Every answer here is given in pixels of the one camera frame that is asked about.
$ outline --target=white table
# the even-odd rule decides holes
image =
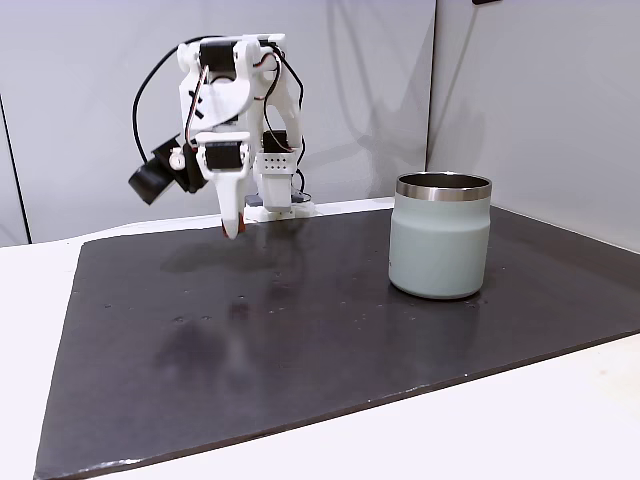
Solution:
[[[321,205],[318,211],[333,215],[392,205],[389,198],[360,200]],[[1,478],[32,478],[82,244],[219,225],[217,215],[163,220],[0,249]],[[640,336],[635,336],[108,478],[637,479],[639,446]]]

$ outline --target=black cable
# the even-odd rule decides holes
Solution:
[[[0,95],[0,113],[2,114],[2,123],[4,123],[4,133],[7,135],[7,146],[9,147],[9,158],[11,158],[11,166],[13,167],[13,177],[16,181],[16,190],[18,191],[18,200],[20,201],[20,211],[22,212],[22,222],[24,223],[24,231],[27,235],[27,242],[32,244],[31,231],[29,230],[29,222],[27,221],[27,210],[24,206],[24,200],[22,199],[22,189],[20,188],[20,181],[18,180],[18,169],[16,168],[16,161],[13,157],[13,148],[11,147],[11,138],[9,137],[9,124],[7,123],[7,117],[4,113],[4,104],[2,103],[2,96]]]
[[[219,37],[219,36],[220,35],[206,35],[204,37],[194,37],[182,43],[189,44],[193,42],[199,42],[200,40],[204,40],[205,38],[212,38],[212,37]],[[176,45],[171,50],[169,50],[165,54],[165,56],[162,57],[162,59],[156,64],[156,66],[153,67],[151,72],[149,72],[149,75],[147,75],[147,78],[145,78],[144,81],[142,82],[142,85],[140,85],[140,88],[138,89],[138,93],[136,93],[136,98],[133,100],[133,109],[131,112],[131,121],[133,124],[133,138],[136,141],[138,152],[140,152],[140,156],[142,157],[142,161],[144,163],[147,163],[147,157],[144,154],[144,149],[142,148],[142,144],[140,143],[140,136],[138,135],[138,103],[140,102],[140,97],[142,96],[142,92],[144,92],[144,89],[147,87],[147,84],[151,81],[151,79],[156,74],[156,72],[160,70],[160,67],[164,65],[164,62],[166,62],[169,59],[169,57],[171,57],[171,55],[173,55],[178,51],[179,46],[180,45]]]
[[[202,88],[202,84],[206,80],[208,74],[209,74],[209,67],[205,65],[205,67],[202,69],[202,72],[200,73],[200,78],[198,78],[196,89],[193,92],[193,98],[191,99],[191,105],[189,106],[189,115],[187,116],[187,122],[184,125],[184,141],[186,144],[189,145],[189,147],[193,151],[196,151],[196,149],[193,148],[193,145],[191,145],[191,139],[189,138],[189,130],[191,129],[193,114],[195,113],[196,107],[198,105],[198,98],[200,98],[200,88]]]
[[[296,173],[300,177],[300,193],[304,193],[304,175],[300,171],[300,169],[296,170]]]
[[[271,128],[271,122],[269,122],[269,116],[267,115],[267,101],[269,100],[269,97],[271,96],[273,91],[276,89],[276,86],[278,85],[278,80],[280,80],[281,72],[282,72],[282,67],[280,67],[280,62],[276,61],[276,76],[273,79],[273,82],[271,83],[269,90],[267,90],[267,94],[264,96],[264,103],[262,104],[262,107],[263,107],[262,113],[264,115],[264,119],[267,121],[267,127],[269,127],[269,132],[271,132],[271,136],[273,137],[273,139],[280,146],[280,148],[286,151],[290,151],[288,148],[285,148],[283,145],[281,145],[280,142],[278,141],[276,134],[273,133],[273,128]]]
[[[298,74],[295,72],[293,68],[291,68],[291,65],[289,65],[289,62],[287,62],[287,60],[284,58],[284,54],[282,53],[282,50],[280,50],[280,47],[278,47],[278,45],[276,45],[273,42],[268,42],[267,45],[273,49],[273,52],[276,55],[278,55],[278,58],[280,59],[280,61],[284,64],[285,67],[287,67],[287,70],[291,72],[291,75],[293,75],[293,78],[296,80],[296,82],[298,82],[298,85],[300,86],[300,97],[298,99],[298,108],[302,108],[302,99],[304,98],[304,85],[302,84],[302,80],[300,80],[300,77],[298,77]]]
[[[273,42],[269,42],[267,43],[268,46],[270,46],[273,49],[273,52],[278,56],[278,58],[280,59],[280,61],[284,64],[285,67],[287,67],[287,70],[289,70],[289,72],[291,72],[291,75],[293,76],[293,78],[296,80],[296,82],[298,83],[298,86],[300,87],[300,96],[298,98],[298,108],[302,108],[302,100],[304,99],[304,85],[302,83],[302,80],[300,80],[300,77],[298,76],[298,74],[295,72],[295,70],[293,68],[291,68],[291,65],[289,65],[289,62],[287,62],[287,60],[284,58],[284,54],[282,53],[282,50],[280,50],[280,47],[278,47],[278,45],[276,45]],[[274,87],[275,89],[275,84],[277,83],[277,81],[274,81],[273,84],[271,84],[272,87]],[[267,125],[269,126],[269,131],[271,132],[271,135],[273,135],[273,130],[271,130],[271,125],[269,125],[269,118],[267,117],[267,109],[266,109],[266,104],[267,104],[267,98],[268,95],[265,95],[264,98],[264,102],[265,102],[265,120],[267,121]],[[302,137],[302,151],[300,152],[300,156],[298,157],[298,163],[297,165],[300,165],[300,162],[302,161],[302,157],[304,157],[304,154],[307,150],[307,145],[304,141],[304,137]]]
[[[302,161],[302,157],[304,157],[304,152],[307,151],[307,144],[304,141],[304,136],[302,137],[302,151],[300,152],[300,156],[298,157],[298,163],[297,165],[300,165],[300,162]]]

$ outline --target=stainless steel rim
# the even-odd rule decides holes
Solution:
[[[454,172],[420,172],[400,175],[396,193],[430,202],[469,202],[491,196],[491,180]]]

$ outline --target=mug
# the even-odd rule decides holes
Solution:
[[[453,172],[401,175],[391,216],[389,279],[432,299],[473,295],[484,279],[491,181]]]

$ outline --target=white wall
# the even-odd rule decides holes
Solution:
[[[638,25],[635,0],[438,0],[429,170],[640,251]]]
[[[127,185],[140,163],[138,86],[169,48],[204,34],[284,32],[305,83],[307,191],[318,202],[389,195],[424,168],[435,0],[24,0],[2,6],[0,91],[34,241],[218,212],[213,186],[152,207]],[[180,130],[170,60],[140,104],[147,150]]]
[[[27,235],[11,166],[5,125],[0,115],[0,247],[25,243],[27,243]]]

